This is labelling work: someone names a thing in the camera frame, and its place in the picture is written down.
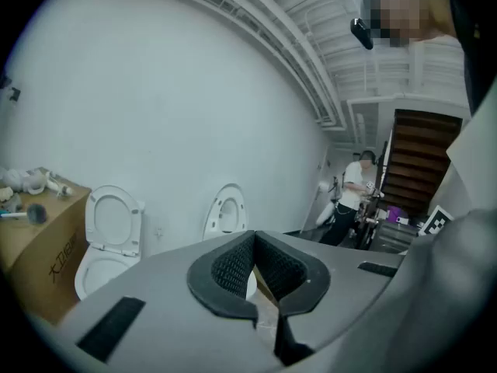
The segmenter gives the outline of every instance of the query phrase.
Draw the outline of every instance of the toilet bowl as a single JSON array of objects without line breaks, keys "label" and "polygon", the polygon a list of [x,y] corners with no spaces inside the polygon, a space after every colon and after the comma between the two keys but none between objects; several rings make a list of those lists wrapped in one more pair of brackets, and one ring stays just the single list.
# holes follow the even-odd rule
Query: toilet bowl
[{"label": "toilet bowl", "polygon": [[143,210],[144,204],[118,186],[90,193],[85,209],[89,247],[75,276],[80,300],[140,261]]},{"label": "toilet bowl", "polygon": [[[203,230],[203,240],[228,233],[243,232],[247,228],[247,209],[242,190],[233,183],[223,186],[210,206]],[[257,280],[252,271],[248,278],[246,298],[252,297],[256,290]]]}]

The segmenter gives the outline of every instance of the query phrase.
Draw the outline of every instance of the white wall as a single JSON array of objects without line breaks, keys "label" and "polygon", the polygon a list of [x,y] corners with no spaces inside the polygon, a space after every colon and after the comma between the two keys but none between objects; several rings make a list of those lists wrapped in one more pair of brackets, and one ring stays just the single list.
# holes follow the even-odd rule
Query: white wall
[{"label": "white wall", "polygon": [[250,228],[300,229],[328,141],[235,28],[184,0],[47,1],[6,68],[22,91],[0,109],[0,166],[130,191],[147,204],[146,255],[199,241],[226,183]]},{"label": "white wall", "polygon": [[429,203],[428,215],[433,213],[437,205],[454,218],[462,217],[472,209],[466,187],[452,164]]}]

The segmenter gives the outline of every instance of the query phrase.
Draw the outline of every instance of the toilet lid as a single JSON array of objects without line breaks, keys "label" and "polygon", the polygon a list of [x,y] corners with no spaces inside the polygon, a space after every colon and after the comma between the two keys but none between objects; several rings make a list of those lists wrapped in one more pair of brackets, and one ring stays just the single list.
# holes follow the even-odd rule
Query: toilet lid
[{"label": "toilet lid", "polygon": [[90,193],[85,213],[86,239],[92,247],[125,256],[140,253],[141,211],[128,192],[101,186]]},{"label": "toilet lid", "polygon": [[214,198],[203,231],[203,240],[247,230],[247,213],[242,192],[236,184],[224,186]]}]

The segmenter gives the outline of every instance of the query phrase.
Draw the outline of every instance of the cardboard box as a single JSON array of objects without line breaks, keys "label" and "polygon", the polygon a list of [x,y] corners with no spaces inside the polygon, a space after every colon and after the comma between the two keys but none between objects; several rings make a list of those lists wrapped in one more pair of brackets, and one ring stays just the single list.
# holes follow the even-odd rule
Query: cardboard box
[{"label": "cardboard box", "polygon": [[74,195],[58,199],[46,189],[21,193],[23,209],[33,203],[47,209],[47,221],[0,219],[0,265],[24,309],[53,324],[79,301],[75,275],[85,255],[85,205],[89,188],[61,179]]}]

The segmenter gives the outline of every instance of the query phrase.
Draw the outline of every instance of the toilet seat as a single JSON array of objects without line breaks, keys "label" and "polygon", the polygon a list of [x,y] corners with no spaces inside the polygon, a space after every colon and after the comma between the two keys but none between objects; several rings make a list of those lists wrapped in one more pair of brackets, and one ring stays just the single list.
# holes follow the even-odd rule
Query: toilet seat
[{"label": "toilet seat", "polygon": [[141,207],[118,186],[105,185],[90,193],[85,225],[91,247],[125,256],[140,254]]},{"label": "toilet seat", "polygon": [[105,185],[90,193],[85,208],[90,247],[75,275],[80,300],[140,261],[143,210],[144,204],[118,186]]},{"label": "toilet seat", "polygon": [[247,230],[247,212],[242,191],[236,184],[224,186],[210,206],[203,240]]},{"label": "toilet seat", "polygon": [[76,272],[76,294],[80,300],[86,298],[138,261],[140,257],[129,257],[89,247]]}]

